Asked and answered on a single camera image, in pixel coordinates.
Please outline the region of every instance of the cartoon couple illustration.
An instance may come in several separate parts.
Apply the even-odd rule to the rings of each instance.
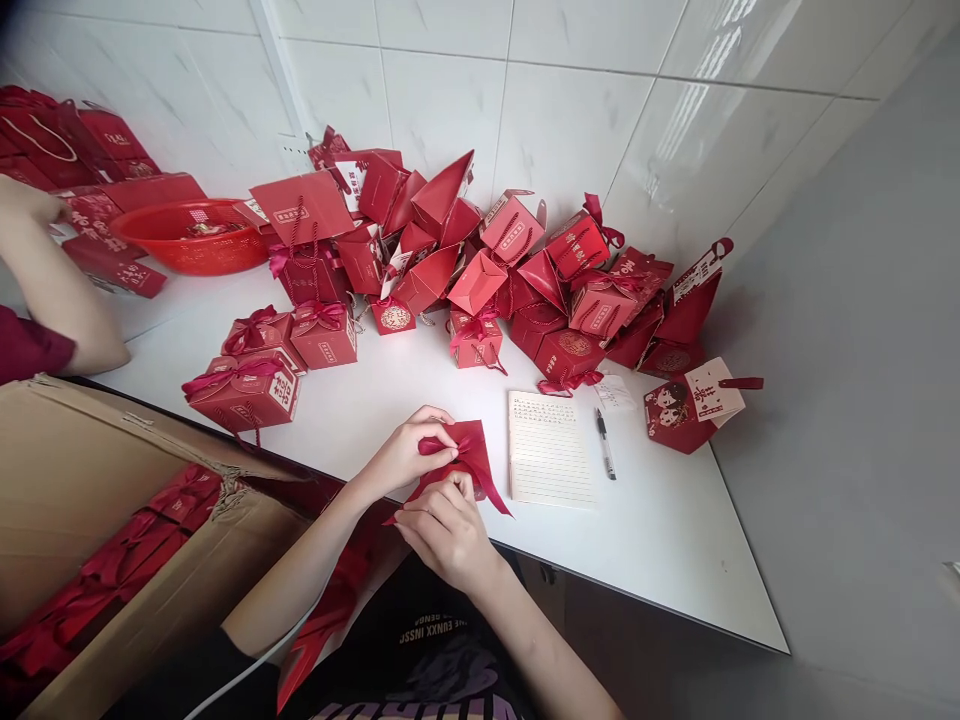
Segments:
[[[650,435],[656,432],[657,425],[665,428],[673,427],[689,417],[686,406],[688,395],[687,386],[680,382],[668,383],[647,395],[646,399],[653,401],[654,409],[660,410],[659,416],[649,413],[650,427],[648,430]]]

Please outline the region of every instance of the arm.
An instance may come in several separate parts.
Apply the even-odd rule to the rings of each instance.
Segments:
[[[396,518],[400,534],[423,562],[464,592],[490,623],[546,717],[624,717],[490,544],[470,475],[451,473]]]
[[[0,258],[33,318],[76,345],[65,374],[112,370],[130,360],[97,289],[47,233],[64,210],[57,198],[0,176]]]
[[[438,419],[453,422],[443,410],[425,406],[398,427],[366,467],[227,616],[223,629],[240,651],[249,656],[261,655],[303,616],[320,595],[350,533],[370,505],[456,457],[456,443]],[[436,437],[450,449],[420,455],[418,444],[425,437]],[[276,663],[282,660],[271,658]]]

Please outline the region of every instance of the hand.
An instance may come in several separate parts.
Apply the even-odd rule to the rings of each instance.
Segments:
[[[447,433],[444,423],[453,423],[450,413],[424,405],[393,431],[350,485],[364,488],[368,491],[368,500],[374,502],[421,475],[447,465],[457,456],[457,444]],[[421,455],[418,446],[426,437],[437,438],[448,449],[433,455]]]
[[[0,175],[0,220],[30,218],[46,226],[61,217],[70,217],[70,207],[60,198]]]
[[[491,592],[505,561],[487,537],[468,473],[432,483],[394,517],[403,539],[444,582],[474,601]]]

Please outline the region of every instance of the person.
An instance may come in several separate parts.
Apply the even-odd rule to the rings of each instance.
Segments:
[[[69,213],[59,198],[0,175],[0,260],[32,317],[0,305],[0,385],[40,372],[90,375],[130,360],[100,292],[47,232]]]
[[[216,632],[141,680],[104,717],[182,720],[250,668],[310,609],[363,512],[454,461],[456,444],[444,428],[451,422],[434,407],[414,413]],[[445,449],[420,455],[426,437]],[[395,517],[413,553],[281,718],[623,717],[491,544],[469,474],[452,471]],[[198,717],[276,717],[282,661],[281,653],[271,656],[276,664],[256,668]]]

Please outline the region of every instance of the black t-shirt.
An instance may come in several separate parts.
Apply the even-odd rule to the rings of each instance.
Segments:
[[[121,698],[105,718],[183,718],[250,667],[218,629]],[[265,664],[200,717],[276,717],[280,671]],[[338,650],[290,698],[282,720],[520,720],[538,717],[490,626],[411,554]]]

